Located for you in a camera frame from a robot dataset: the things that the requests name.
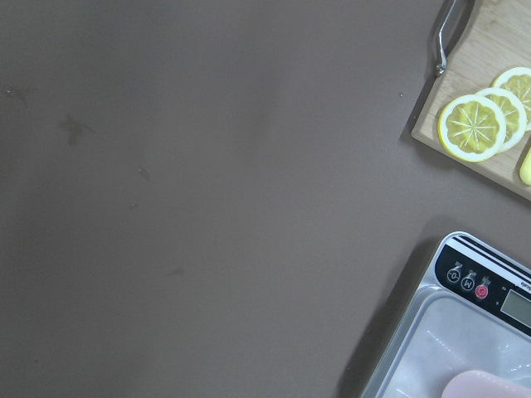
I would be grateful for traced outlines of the middle lemon slice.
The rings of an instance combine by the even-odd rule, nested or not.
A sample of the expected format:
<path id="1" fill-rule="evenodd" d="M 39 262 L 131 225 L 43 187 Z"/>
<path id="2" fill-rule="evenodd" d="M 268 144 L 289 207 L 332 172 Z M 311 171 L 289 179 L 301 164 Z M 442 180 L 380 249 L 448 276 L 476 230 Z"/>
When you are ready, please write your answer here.
<path id="1" fill-rule="evenodd" d="M 514 93 L 499 87 L 485 88 L 476 94 L 492 100 L 501 109 L 505 118 L 506 133 L 498 153 L 510 150 L 522 140 L 527 129 L 528 119 L 524 104 Z"/>

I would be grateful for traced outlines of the back lemon slice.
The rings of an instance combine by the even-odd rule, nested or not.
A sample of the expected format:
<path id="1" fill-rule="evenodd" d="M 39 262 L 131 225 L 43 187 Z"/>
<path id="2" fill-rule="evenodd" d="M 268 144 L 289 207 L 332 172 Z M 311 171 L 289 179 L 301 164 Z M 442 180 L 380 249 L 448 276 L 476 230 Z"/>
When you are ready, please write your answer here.
<path id="1" fill-rule="evenodd" d="M 495 88 L 501 88 L 514 94 L 524 106 L 527 117 L 527 130 L 530 130 L 530 83 L 529 67 L 517 66 L 498 75 L 492 82 Z"/>

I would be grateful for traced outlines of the front lemon slice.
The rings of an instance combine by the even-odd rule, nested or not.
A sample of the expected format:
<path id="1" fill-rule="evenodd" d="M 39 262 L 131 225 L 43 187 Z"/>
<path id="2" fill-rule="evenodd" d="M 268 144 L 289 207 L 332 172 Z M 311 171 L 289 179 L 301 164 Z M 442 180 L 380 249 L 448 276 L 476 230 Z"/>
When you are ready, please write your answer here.
<path id="1" fill-rule="evenodd" d="M 479 163 L 499 152 L 506 136 L 501 108 L 481 95 L 462 95 L 439 114 L 438 137 L 454 158 Z"/>

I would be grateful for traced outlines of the silver kitchen scale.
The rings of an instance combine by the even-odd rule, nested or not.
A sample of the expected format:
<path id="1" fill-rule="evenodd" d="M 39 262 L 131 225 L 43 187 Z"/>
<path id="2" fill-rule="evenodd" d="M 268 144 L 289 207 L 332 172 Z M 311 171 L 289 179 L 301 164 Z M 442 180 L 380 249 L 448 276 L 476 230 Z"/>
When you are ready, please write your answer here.
<path id="1" fill-rule="evenodd" d="M 441 397 L 464 371 L 530 389 L 530 269 L 464 231 L 445 236 L 363 397 Z"/>

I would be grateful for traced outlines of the lemon slice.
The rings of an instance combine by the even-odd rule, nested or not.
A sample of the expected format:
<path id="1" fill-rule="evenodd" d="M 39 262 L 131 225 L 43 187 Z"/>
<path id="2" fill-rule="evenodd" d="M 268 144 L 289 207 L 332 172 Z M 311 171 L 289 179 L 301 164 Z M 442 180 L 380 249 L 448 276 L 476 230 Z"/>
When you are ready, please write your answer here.
<path id="1" fill-rule="evenodd" d="M 530 83 L 529 67 L 517 66 L 498 75 L 492 82 L 495 88 L 501 88 L 514 94 L 524 106 L 527 117 L 527 130 L 530 130 Z"/>
<path id="2" fill-rule="evenodd" d="M 454 158 L 479 163 L 499 152 L 506 136 L 501 108 L 481 95 L 462 95 L 439 114 L 438 137 Z"/>
<path id="3" fill-rule="evenodd" d="M 501 109 L 505 118 L 506 133 L 498 153 L 510 150 L 522 140 L 527 129 L 528 119 L 524 104 L 514 93 L 499 87 L 485 88 L 476 94 L 492 100 Z"/>

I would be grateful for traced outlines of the pink plastic cup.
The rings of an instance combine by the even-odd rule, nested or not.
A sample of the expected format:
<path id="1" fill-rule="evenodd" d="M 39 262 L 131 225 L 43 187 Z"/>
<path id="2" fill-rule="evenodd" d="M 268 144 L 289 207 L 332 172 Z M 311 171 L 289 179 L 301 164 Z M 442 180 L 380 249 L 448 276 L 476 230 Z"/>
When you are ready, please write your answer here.
<path id="1" fill-rule="evenodd" d="M 529 398 L 530 389 L 484 371 L 464 371 L 445 386 L 442 398 Z"/>

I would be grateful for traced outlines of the wooden cutting board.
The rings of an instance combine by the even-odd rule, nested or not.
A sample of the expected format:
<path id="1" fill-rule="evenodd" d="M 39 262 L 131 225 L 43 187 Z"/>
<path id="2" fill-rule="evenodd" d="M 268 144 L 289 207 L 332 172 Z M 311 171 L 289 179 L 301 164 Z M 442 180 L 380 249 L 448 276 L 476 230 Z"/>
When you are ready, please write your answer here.
<path id="1" fill-rule="evenodd" d="M 438 137 L 439 113 L 451 100 L 490 86 L 513 67 L 530 66 L 530 2 L 475 1 L 467 26 L 435 80 L 412 128 L 417 141 L 449 156 Z"/>

